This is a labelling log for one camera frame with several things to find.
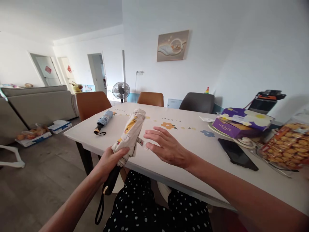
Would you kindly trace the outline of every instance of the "purple box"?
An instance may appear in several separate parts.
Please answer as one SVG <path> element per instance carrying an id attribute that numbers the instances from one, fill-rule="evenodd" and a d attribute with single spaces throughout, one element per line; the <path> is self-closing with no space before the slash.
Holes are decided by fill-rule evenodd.
<path id="1" fill-rule="evenodd" d="M 242 137 L 257 137 L 261 134 L 260 130 L 247 127 L 237 122 L 225 118 L 216 118 L 212 126 L 222 133 L 232 137 L 232 138 L 242 138 Z"/>
<path id="2" fill-rule="evenodd" d="M 268 115 L 240 108 L 226 108 L 221 117 L 260 131 L 265 131 L 274 120 Z"/>

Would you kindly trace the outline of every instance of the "person's left hand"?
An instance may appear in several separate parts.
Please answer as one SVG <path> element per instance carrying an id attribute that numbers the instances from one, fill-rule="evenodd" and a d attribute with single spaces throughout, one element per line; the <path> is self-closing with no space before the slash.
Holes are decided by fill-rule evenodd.
<path id="1" fill-rule="evenodd" d="M 94 172 L 99 172 L 101 176 L 102 183 L 107 180 L 109 173 L 116 166 L 121 157 L 129 152 L 129 147 L 125 147 L 117 151 L 113 152 L 112 148 L 109 147 L 103 153 L 99 163 L 93 169 Z"/>

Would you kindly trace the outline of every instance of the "table leg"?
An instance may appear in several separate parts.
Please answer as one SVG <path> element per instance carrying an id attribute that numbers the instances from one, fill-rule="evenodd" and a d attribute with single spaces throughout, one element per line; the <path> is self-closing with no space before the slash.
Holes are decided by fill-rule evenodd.
<path id="1" fill-rule="evenodd" d="M 79 142 L 76 142 L 78 151 L 80 153 L 81 160 L 86 171 L 86 174 L 89 175 L 93 169 L 92 157 L 90 151 L 83 148 L 83 145 Z"/>

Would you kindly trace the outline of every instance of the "dark gray chair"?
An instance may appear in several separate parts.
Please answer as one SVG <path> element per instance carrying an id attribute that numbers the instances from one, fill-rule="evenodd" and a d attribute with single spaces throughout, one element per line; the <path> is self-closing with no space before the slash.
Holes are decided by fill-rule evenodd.
<path id="1" fill-rule="evenodd" d="M 179 109 L 201 113 L 212 113 L 215 96 L 204 93 L 187 93 Z"/>

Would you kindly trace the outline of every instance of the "black polka dot fabric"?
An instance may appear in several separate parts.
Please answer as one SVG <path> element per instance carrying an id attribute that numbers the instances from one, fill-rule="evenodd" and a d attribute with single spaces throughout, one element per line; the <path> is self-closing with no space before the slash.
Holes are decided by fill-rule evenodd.
<path id="1" fill-rule="evenodd" d="M 131 170 L 117 194 L 104 232 L 113 231 L 212 231 L 205 202 L 172 190 L 170 209 L 157 205 L 150 178 Z"/>

